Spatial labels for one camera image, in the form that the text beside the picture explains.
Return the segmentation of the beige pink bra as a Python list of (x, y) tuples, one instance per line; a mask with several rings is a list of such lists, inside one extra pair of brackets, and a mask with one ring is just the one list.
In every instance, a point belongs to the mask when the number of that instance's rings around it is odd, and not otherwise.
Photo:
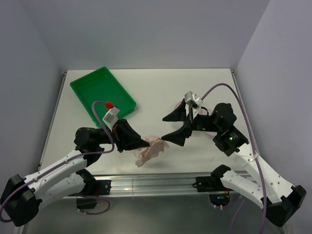
[(137, 167), (142, 167), (147, 161), (158, 157), (160, 153), (169, 148), (169, 144), (158, 136), (146, 136), (142, 137), (142, 140), (148, 142), (149, 146), (134, 151), (134, 155), (137, 158), (135, 162)]

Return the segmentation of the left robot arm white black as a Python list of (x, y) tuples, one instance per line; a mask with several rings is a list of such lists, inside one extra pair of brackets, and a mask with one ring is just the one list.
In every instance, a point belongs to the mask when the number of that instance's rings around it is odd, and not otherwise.
[(75, 133), (75, 149), (52, 165), (31, 175), (12, 176), (0, 198), (0, 210), (20, 227), (31, 221), (45, 206), (69, 195), (95, 195), (98, 190), (94, 176), (87, 167), (103, 154), (117, 149), (120, 153), (149, 147), (127, 120), (120, 119), (112, 129), (79, 128)]

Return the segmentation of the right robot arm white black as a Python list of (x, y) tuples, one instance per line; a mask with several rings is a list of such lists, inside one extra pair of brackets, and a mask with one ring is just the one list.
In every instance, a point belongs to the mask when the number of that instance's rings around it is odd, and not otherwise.
[(229, 103), (219, 103), (211, 115), (201, 115), (202, 101), (182, 101), (162, 120), (183, 122), (180, 129), (162, 136), (162, 140), (184, 146), (193, 131), (215, 132), (215, 146), (238, 163), (254, 179), (240, 176), (226, 165), (214, 169), (210, 176), (197, 177), (193, 184), (199, 192), (230, 189), (254, 202), (274, 225), (282, 227), (301, 207), (307, 194), (279, 175), (260, 155), (252, 152), (248, 139), (234, 126), (237, 117)]

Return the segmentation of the green plastic tray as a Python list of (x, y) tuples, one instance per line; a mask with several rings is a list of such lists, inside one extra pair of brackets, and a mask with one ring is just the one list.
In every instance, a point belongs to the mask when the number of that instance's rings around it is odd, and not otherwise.
[(72, 81), (70, 86), (97, 127), (100, 124), (92, 112), (94, 101), (113, 103), (120, 109), (117, 115), (119, 118), (133, 112), (137, 105), (107, 67), (101, 67)]

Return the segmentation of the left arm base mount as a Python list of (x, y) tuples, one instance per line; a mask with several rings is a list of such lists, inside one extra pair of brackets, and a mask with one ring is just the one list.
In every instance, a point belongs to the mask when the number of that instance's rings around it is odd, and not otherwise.
[[(104, 196), (109, 195), (111, 190), (111, 180), (95, 180), (87, 183), (86, 188), (78, 193), (76, 207), (88, 215), (97, 215), (110, 209), (111, 203)], [(103, 211), (91, 211), (96, 206), (104, 205)]]

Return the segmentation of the aluminium front rail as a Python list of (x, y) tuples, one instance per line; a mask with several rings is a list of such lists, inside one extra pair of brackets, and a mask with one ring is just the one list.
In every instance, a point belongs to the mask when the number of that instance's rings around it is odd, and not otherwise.
[(196, 195), (196, 178), (210, 173), (96, 175), (99, 195), (110, 197), (139, 197), (166, 195)]

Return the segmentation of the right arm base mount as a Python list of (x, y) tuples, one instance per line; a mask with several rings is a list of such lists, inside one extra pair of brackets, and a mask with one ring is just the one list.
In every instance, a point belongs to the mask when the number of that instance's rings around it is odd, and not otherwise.
[(214, 176), (198, 176), (192, 187), (199, 193), (208, 193), (213, 206), (225, 207), (230, 203), (230, 190), (225, 188), (220, 179)]

